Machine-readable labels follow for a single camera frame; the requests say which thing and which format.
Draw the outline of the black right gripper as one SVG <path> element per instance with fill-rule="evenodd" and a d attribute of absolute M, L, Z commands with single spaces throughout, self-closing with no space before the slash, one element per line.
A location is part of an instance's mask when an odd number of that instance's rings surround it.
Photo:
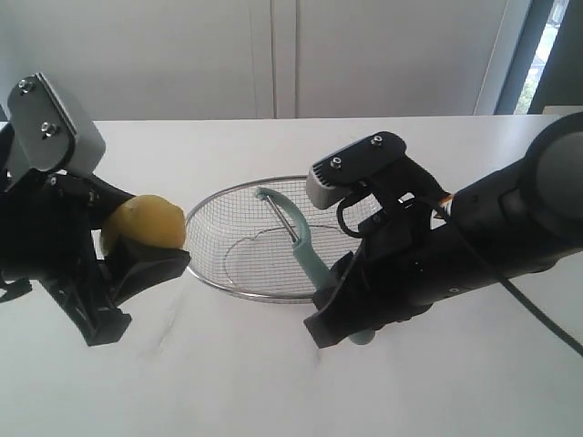
<path fill-rule="evenodd" d="M 350 340 L 370 343 L 384 325 L 410 320 L 440 300 L 496 282 L 453 218 L 435 229 L 432 213 L 444 210 L 423 199 L 406 209 L 404 225 L 390 225 L 345 254 L 315 291 L 316 312 L 304 325 L 320 349 Z"/>

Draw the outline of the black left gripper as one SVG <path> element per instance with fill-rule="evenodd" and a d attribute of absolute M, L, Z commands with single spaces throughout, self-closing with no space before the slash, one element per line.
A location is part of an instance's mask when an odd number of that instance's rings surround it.
<path fill-rule="evenodd" d="M 87 346 L 119 341 L 132 318 L 118 306 L 180 277 L 184 249 L 119 237 L 98 259 L 92 232 L 133 194 L 90 175 L 30 170 L 15 180 L 6 168 L 14 131 L 1 128 L 1 290 L 30 291 L 39 281 Z"/>

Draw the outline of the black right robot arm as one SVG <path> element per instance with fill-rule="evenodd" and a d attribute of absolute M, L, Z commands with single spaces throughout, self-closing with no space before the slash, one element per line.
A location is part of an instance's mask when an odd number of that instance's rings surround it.
<path fill-rule="evenodd" d="M 314 163 L 306 191 L 358 241 L 313 295 L 304 324 L 318 347 L 495 283 L 524 301 L 514 278 L 582 250 L 582 116 L 551 123 L 518 161 L 455 193 L 387 131 Z"/>

